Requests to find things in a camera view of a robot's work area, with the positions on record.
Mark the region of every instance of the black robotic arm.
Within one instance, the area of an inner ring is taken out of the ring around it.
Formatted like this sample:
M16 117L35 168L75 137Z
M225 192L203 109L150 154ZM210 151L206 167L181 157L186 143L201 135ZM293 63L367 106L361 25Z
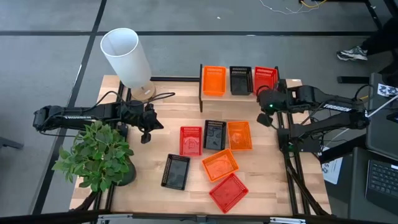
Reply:
M257 121L265 126L272 125L275 112L303 113L307 110L314 111L310 116L321 109L340 111L340 114L327 119L304 124L289 126L289 141L303 141L311 135L331 131L338 128L364 129L368 124L364 103L356 98L345 98L328 95L313 86L296 86L287 88L281 80L276 90L262 90L258 94L257 102L261 113Z
M95 120L106 123L122 122L137 126L143 132L143 144L150 141L149 133L152 130L164 128L157 120L154 105L148 103L144 107L140 101L107 103L91 108L45 106L34 114L33 127L41 133L57 128L85 130L85 124L90 125Z

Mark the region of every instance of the white lamp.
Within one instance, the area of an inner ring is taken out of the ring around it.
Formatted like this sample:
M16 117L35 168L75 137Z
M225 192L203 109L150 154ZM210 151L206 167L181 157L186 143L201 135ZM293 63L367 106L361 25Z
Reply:
M152 73L137 33L118 28L101 40L101 50L123 85L131 88L135 100L145 101L155 94Z

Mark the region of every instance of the paper sheet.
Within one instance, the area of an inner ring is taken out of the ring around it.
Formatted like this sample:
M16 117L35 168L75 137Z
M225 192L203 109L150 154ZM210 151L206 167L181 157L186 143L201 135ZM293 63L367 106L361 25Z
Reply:
M328 149L329 147L324 147L323 151L326 151ZM334 161L322 164L323 179L332 184L337 184L342 162L343 158L341 157L335 159Z
M394 96L398 94L398 88L379 83L379 86L377 87L377 93L381 96Z

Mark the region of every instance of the shoe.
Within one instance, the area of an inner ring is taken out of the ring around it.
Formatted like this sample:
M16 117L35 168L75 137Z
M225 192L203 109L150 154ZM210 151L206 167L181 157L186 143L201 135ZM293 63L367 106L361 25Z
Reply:
M340 53L343 55L347 55L351 58L360 59L360 60L368 60L366 54L367 50L363 50L360 46L356 46L349 50L342 50Z
M349 57L349 56L347 56L347 55L344 55L344 54L342 54L341 52L336 52L336 54L337 54L337 57L338 57L340 60L343 60L343 61L356 60L355 58L352 58L352 57Z

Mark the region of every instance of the gray floor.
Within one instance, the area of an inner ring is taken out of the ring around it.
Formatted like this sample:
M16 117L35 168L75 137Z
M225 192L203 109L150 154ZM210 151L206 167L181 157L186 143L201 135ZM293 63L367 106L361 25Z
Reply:
M297 10L296 1L263 0L275 10ZM390 14L371 1L380 20ZM90 31L100 0L0 0L2 30ZM258 0L113 0L100 31L129 27L138 31L372 31L376 26L364 4L327 2L309 13L283 15ZM279 66L282 78L300 78L326 93L353 96L358 85L340 85L340 75L366 76L385 67L390 53L368 62L341 62L335 52L365 37L140 36L153 76L197 77L199 64ZM103 75L114 74L95 39L77 106L95 103ZM22 150L0 150L0 217L30 213L53 137L32 127L33 112L45 105L66 105L88 43L87 36L0 36L0 136L23 142ZM317 118L326 118L320 113ZM348 132L350 139L360 132ZM66 140L65 147L70 145ZM333 213L346 216L346 196L328 185ZM56 173L44 213L68 209L73 184ZM135 223L153 223L137 220Z

